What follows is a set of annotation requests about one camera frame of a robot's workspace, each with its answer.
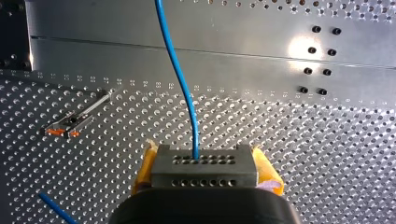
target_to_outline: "aluminum plate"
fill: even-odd
[[[395,223],[395,3],[301,2],[166,1],[201,144],[261,145],[304,223]],[[147,138],[191,147],[153,3],[27,6],[35,71],[0,71],[2,220],[59,223],[37,198],[45,191],[78,223],[106,223],[130,195]],[[308,55],[318,42],[339,54]],[[98,88],[117,93],[80,138],[37,134],[54,115],[88,105]]]

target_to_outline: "blue wire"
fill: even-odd
[[[49,198],[49,196],[47,196],[47,194],[39,193],[38,197],[40,197],[40,199],[43,200],[43,202],[46,203],[59,217],[63,218],[64,221],[66,221],[69,224],[77,224],[77,222],[69,215],[67,215],[66,212],[58,206],[58,204],[53,202]]]
[[[163,12],[163,0],[155,0],[155,7],[157,8],[158,20],[160,21],[161,31],[163,32],[163,41],[165,42],[166,48],[168,49],[169,57],[171,58],[172,65],[175,69],[178,82],[181,90],[183,91],[184,98],[186,98],[187,108],[189,109],[191,127],[192,127],[192,156],[195,160],[199,158],[199,135],[198,135],[198,122],[195,116],[194,104],[190,97],[189,86],[187,86],[186,80],[184,79],[183,72],[181,71],[180,64],[175,53],[175,49],[172,44],[172,38],[169,34],[168,25],[166,24],[165,13]]]

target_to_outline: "black peg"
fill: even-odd
[[[325,69],[325,70],[323,70],[323,75],[325,75],[325,76],[330,76],[332,74],[332,70],[330,70],[330,69]]]
[[[310,69],[310,68],[305,68],[305,69],[304,69],[304,73],[306,73],[307,75],[311,75],[311,74],[312,74],[312,69]]]
[[[335,56],[335,54],[337,54],[337,50],[335,50],[335,49],[329,49],[329,50],[327,51],[327,54],[329,54],[330,56]]]
[[[318,89],[318,94],[327,95],[327,91],[325,89]]]
[[[319,33],[320,31],[321,31],[320,26],[314,26],[314,27],[312,27],[312,32],[314,32],[314,33]]]
[[[300,89],[298,90],[300,93],[308,93],[308,88],[307,87],[300,87]]]
[[[340,35],[341,34],[341,29],[340,28],[334,28],[334,29],[332,29],[332,33],[334,35]]]
[[[316,53],[316,52],[317,52],[317,49],[311,47],[311,48],[308,49],[308,52],[310,52],[310,53]]]

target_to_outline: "gray terminal block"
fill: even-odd
[[[190,150],[160,145],[151,170],[154,188],[256,187],[258,173],[250,146],[236,149],[200,150],[194,160]]]

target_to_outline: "orange part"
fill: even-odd
[[[61,136],[65,132],[65,129],[48,129],[47,132],[53,135]]]
[[[79,137],[79,132],[71,132],[70,135],[72,137]]]

